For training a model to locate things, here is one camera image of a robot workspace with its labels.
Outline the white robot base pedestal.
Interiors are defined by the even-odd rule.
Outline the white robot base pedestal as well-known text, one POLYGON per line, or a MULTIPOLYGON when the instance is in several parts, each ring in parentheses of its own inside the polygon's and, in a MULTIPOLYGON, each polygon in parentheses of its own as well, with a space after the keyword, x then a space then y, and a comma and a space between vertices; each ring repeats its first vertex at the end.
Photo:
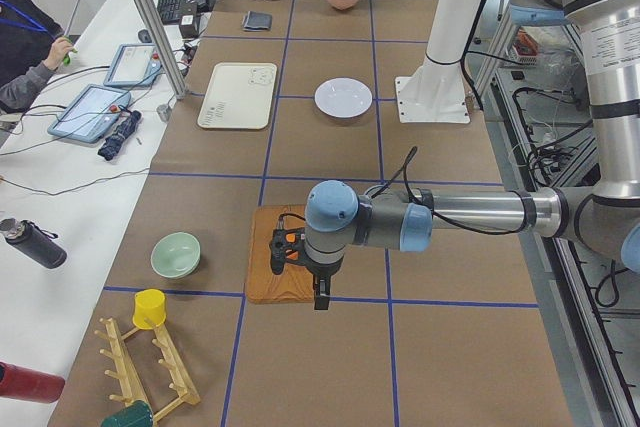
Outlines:
POLYGON ((438 0, 422 65, 395 79, 402 123, 470 122, 461 61, 480 3, 438 0))

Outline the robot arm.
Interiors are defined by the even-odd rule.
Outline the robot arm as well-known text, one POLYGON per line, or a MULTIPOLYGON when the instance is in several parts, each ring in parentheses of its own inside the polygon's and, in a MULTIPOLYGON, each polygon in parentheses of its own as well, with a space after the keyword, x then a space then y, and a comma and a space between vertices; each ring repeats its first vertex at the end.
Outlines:
POLYGON ((580 242, 639 267, 639 0, 510 0, 524 26, 574 24, 579 31, 597 143, 599 181, 592 187, 535 192, 438 194, 387 186, 356 193, 329 180, 309 193, 298 261, 312 274, 314 306, 330 304, 330 284, 349 245, 421 252, 434 229, 486 235, 533 231, 580 242))

